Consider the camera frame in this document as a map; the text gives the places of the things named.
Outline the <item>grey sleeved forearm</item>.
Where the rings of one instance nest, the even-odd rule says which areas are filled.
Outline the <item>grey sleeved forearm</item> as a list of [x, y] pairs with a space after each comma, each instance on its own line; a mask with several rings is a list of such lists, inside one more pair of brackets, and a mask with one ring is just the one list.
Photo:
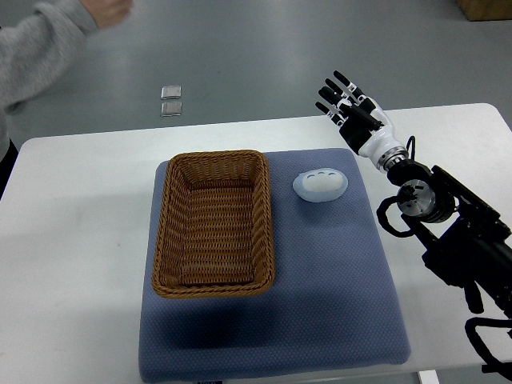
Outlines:
[[32, 15], [1, 29], [1, 113], [51, 86], [98, 29], [82, 1], [39, 2]]

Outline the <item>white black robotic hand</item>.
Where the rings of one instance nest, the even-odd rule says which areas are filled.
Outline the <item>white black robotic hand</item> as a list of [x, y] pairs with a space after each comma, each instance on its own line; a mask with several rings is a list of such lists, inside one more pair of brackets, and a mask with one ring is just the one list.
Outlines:
[[[381, 172], [387, 172], [398, 162], [406, 160], [407, 150], [395, 138], [394, 124], [380, 105], [339, 71], [335, 70], [333, 75], [348, 93], [326, 78], [327, 87], [321, 88], [318, 94], [340, 114], [320, 102], [315, 106], [333, 124], [340, 125], [339, 133], [349, 148], [371, 160]], [[351, 97], [360, 102], [352, 102]]]

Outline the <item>person's hand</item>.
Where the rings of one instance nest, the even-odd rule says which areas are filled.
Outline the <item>person's hand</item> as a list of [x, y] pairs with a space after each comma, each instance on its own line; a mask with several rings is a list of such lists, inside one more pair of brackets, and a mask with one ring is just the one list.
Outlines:
[[100, 30], [123, 22], [134, 5], [132, 0], [81, 0], [80, 3]]

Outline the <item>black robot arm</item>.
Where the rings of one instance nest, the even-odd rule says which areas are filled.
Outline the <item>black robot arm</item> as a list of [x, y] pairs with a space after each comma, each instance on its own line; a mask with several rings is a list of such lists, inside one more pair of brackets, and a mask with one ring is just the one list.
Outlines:
[[464, 290], [470, 312], [483, 312], [486, 292], [511, 316], [511, 230], [499, 213], [443, 168], [417, 162], [415, 138], [397, 140], [380, 105], [345, 75], [335, 71], [325, 83], [316, 107], [356, 155], [398, 187], [377, 209], [380, 226], [397, 238], [416, 237], [426, 249], [425, 266]]

